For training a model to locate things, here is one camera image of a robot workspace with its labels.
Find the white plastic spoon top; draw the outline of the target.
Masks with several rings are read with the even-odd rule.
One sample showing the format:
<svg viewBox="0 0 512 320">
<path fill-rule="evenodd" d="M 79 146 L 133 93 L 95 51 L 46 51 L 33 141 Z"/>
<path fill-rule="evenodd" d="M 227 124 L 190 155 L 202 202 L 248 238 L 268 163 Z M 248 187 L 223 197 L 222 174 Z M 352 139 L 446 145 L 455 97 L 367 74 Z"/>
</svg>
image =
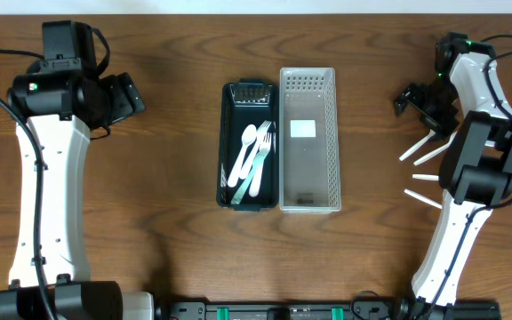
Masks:
<svg viewBox="0 0 512 320">
<path fill-rule="evenodd" d="M 414 154 L 417 150 L 419 150 L 424 144 L 426 144 L 431 138 L 433 138 L 436 135 L 436 133 L 432 130 L 428 132 L 426 136 L 421 138 L 419 141 L 417 141 L 414 145 L 412 145 L 410 148 L 408 148 L 400 157 L 399 160 L 403 161 L 412 154 Z"/>
</svg>

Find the cream plastic spoon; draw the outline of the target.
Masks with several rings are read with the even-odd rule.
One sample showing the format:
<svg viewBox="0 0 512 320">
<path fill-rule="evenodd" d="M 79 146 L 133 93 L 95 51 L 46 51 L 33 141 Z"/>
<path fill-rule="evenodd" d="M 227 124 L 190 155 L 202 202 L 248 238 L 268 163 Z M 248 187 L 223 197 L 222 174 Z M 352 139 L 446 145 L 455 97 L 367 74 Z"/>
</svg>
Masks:
<svg viewBox="0 0 512 320">
<path fill-rule="evenodd" d="M 251 144 L 253 144 L 253 142 L 256 140 L 256 134 L 257 128 L 254 124 L 249 124 L 243 131 L 241 137 L 242 147 L 238 153 L 233 168 L 228 176 L 227 185 L 230 188 L 235 187 L 239 180 L 239 175 L 243 166 L 245 153 L 248 147 L 251 146 Z"/>
</svg>

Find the white plastic fork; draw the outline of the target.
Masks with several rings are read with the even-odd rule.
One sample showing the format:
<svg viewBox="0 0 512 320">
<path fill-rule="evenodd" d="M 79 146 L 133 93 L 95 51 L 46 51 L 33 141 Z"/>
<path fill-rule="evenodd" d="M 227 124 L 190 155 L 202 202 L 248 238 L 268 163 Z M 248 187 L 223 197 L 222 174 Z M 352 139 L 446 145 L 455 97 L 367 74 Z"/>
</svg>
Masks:
<svg viewBox="0 0 512 320">
<path fill-rule="evenodd" d="M 256 157 L 254 158 L 253 166 L 252 166 L 252 180 L 249 187 L 249 196 L 256 197 L 259 194 L 260 190 L 260 180 L 261 174 L 263 171 L 264 161 L 270 151 L 272 144 L 272 134 L 268 132 L 264 140 L 260 144 L 260 149 Z"/>
<path fill-rule="evenodd" d="M 257 134 L 256 134 L 256 141 L 255 141 L 254 145 L 252 146 L 251 153 L 246 158 L 246 161 L 244 162 L 244 164 L 242 166 L 242 169 L 240 171 L 239 178 L 241 180 L 245 180 L 246 177 L 248 176 L 249 171 L 251 170 L 251 167 L 252 167 L 252 164 L 253 164 L 254 157 L 256 156 L 256 154 L 257 154 L 257 152 L 258 152 L 258 150 L 260 148 L 260 144 L 263 141 L 264 136 L 268 132 L 269 126 L 271 124 L 272 124 L 271 121 L 264 121 L 261 124 L 261 126 L 258 128 Z"/>
</svg>

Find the pale green plastic fork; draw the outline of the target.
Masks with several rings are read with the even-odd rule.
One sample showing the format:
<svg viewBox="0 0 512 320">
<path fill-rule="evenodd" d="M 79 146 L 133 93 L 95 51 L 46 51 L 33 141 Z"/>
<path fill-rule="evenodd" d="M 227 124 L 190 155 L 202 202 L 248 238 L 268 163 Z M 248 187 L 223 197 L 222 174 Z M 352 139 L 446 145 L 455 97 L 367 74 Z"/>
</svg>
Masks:
<svg viewBox="0 0 512 320">
<path fill-rule="evenodd" d="M 257 153 L 256 157 L 254 158 L 252 168 L 249 171 L 248 176 L 244 179 L 244 182 L 241 184 L 241 186 L 235 192 L 235 194 L 231 200 L 232 205 L 237 205 L 237 204 L 241 203 L 247 189 L 250 187 L 253 176 L 255 175 L 256 171 L 262 167 L 268 153 L 269 153 L 268 149 L 263 149 Z"/>
</svg>

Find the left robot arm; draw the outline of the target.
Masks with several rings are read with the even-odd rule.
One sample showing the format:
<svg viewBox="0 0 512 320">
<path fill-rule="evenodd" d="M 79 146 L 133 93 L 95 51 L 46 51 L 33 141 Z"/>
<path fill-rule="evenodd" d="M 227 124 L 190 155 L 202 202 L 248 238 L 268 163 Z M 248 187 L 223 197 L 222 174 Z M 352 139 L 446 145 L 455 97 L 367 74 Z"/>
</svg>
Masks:
<svg viewBox="0 0 512 320">
<path fill-rule="evenodd" d="M 17 76 L 1 104 L 21 154 L 20 232 L 0 319 L 152 319 L 149 292 L 94 281 L 84 244 L 84 164 L 92 131 L 109 133 L 145 110 L 131 77 L 106 74 L 101 32 L 45 22 L 44 55 Z"/>
</svg>

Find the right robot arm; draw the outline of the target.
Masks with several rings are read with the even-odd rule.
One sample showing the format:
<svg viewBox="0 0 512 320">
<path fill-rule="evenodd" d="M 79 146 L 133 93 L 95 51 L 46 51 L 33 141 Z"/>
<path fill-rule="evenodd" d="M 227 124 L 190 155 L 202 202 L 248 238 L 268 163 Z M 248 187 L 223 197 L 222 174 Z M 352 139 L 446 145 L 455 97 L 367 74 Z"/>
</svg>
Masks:
<svg viewBox="0 0 512 320">
<path fill-rule="evenodd" d="M 493 300 L 457 300 L 457 287 L 480 229 L 493 210 L 512 205 L 512 107 L 497 77 L 490 38 L 450 32 L 436 44 L 432 84 L 410 84 L 395 99 L 420 112 L 428 140 L 445 145 L 437 180 L 443 201 L 426 256 L 414 274 L 412 296 L 389 308 L 391 319 L 499 319 Z"/>
</svg>

